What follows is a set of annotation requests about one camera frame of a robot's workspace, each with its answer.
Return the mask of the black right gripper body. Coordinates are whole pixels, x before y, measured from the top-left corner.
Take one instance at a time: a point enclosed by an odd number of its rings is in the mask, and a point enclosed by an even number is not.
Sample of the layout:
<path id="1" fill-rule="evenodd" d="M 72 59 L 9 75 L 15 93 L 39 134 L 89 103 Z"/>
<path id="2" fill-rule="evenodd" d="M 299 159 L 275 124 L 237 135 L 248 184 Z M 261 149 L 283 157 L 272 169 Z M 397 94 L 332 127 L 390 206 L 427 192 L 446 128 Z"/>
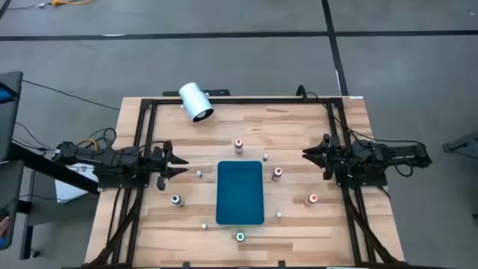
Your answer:
<path id="1" fill-rule="evenodd" d="M 332 141 L 330 149 L 332 151 L 330 161 L 332 162 L 333 173 L 351 174 L 353 166 L 352 146 L 342 146 L 337 141 Z"/>

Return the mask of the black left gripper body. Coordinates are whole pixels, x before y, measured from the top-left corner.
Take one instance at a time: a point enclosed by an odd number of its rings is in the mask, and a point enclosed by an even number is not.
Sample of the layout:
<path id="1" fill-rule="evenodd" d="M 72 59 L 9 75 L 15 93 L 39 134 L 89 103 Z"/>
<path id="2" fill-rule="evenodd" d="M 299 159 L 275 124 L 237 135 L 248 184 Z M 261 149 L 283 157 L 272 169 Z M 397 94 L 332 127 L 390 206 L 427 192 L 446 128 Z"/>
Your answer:
<path id="1" fill-rule="evenodd" d="M 149 169 L 154 173 L 159 173 L 160 176 L 164 175 L 164 151 L 162 148 L 156 146 L 152 154 L 149 157 Z"/>

